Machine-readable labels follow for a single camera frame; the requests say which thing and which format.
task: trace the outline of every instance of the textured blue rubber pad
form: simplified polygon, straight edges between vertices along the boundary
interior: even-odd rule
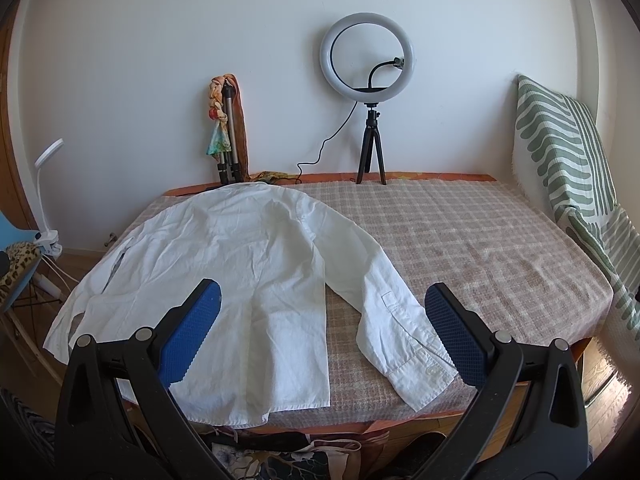
[[[449,300],[431,285],[424,297],[427,317],[438,333],[465,384],[480,389],[486,381],[484,351],[466,329]]]
[[[165,388],[182,380],[213,322],[220,313],[222,293],[211,282],[162,347],[158,376]]]

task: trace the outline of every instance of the leopard print cushion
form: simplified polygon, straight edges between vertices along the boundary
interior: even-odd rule
[[[37,263],[40,257],[40,248],[31,242],[16,242],[8,246],[4,252],[9,256],[9,272],[0,276],[0,306],[20,283],[22,276]]]

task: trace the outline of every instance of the striped blanket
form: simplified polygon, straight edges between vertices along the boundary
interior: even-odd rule
[[[625,379],[640,384],[640,235],[618,204],[593,118],[524,76],[516,115],[516,177],[527,195],[546,196],[546,213],[609,280],[613,302],[598,338]]]

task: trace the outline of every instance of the black mini tripod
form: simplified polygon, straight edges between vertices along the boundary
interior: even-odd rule
[[[377,91],[379,88],[358,88],[361,91]],[[369,108],[367,113],[367,127],[364,130],[362,139],[362,151],[360,152],[360,165],[358,167],[358,177],[356,184],[362,183],[362,177],[371,170],[371,157],[373,156],[373,143],[376,143],[376,155],[378,156],[378,170],[380,171],[380,184],[386,186],[385,163],[382,159],[382,142],[380,141],[380,131],[378,130],[378,117],[380,112],[376,111],[378,103],[365,103]]]

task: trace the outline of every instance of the plaid tablecloth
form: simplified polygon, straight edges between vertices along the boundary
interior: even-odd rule
[[[492,330],[519,342],[570,344],[593,336],[609,310],[612,290],[590,259],[514,189],[498,182],[391,180],[301,184],[369,232],[415,297],[444,282]],[[133,222],[188,197],[162,196]],[[356,345],[360,314],[326,290],[331,406],[272,413],[288,428],[367,420],[404,420],[417,413],[364,358]],[[464,410],[475,393],[456,378],[420,414]]]

